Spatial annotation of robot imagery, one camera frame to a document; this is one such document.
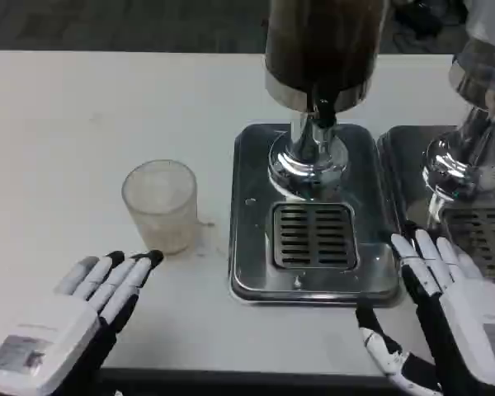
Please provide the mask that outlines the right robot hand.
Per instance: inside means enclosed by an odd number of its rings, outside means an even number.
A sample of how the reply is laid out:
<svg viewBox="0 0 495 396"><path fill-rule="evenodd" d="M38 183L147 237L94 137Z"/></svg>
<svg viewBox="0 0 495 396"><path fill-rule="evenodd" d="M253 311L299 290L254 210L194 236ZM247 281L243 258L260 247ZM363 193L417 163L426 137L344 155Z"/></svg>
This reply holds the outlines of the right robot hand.
<svg viewBox="0 0 495 396"><path fill-rule="evenodd" d="M358 328L373 362L408 395L495 395L495 283L467 252L423 228L388 241L433 360L404 349L360 304Z"/></svg>

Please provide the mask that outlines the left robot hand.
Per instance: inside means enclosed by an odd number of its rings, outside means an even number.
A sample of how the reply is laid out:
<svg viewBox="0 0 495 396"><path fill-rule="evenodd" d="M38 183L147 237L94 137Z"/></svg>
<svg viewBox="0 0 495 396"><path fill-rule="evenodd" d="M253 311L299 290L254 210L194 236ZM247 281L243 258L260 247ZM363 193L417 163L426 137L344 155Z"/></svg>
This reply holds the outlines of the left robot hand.
<svg viewBox="0 0 495 396"><path fill-rule="evenodd" d="M83 395L128 323L159 250L77 262L0 332L0 395Z"/></svg>

